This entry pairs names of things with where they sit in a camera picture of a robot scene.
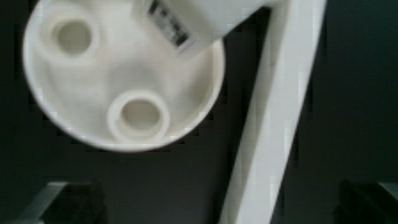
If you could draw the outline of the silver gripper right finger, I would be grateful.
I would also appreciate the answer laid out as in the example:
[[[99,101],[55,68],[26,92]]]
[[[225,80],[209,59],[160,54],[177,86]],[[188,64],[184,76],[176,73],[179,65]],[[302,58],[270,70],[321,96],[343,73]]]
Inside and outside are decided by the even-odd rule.
[[[398,182],[341,181],[334,224],[398,224]]]

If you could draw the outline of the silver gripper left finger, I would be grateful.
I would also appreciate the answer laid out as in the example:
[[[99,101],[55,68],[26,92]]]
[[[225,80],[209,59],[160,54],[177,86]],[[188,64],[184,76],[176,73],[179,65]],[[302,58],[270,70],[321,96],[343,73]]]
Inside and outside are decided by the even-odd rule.
[[[42,215],[65,185],[65,182],[49,182],[46,184],[19,216],[10,220],[10,224],[44,224]]]

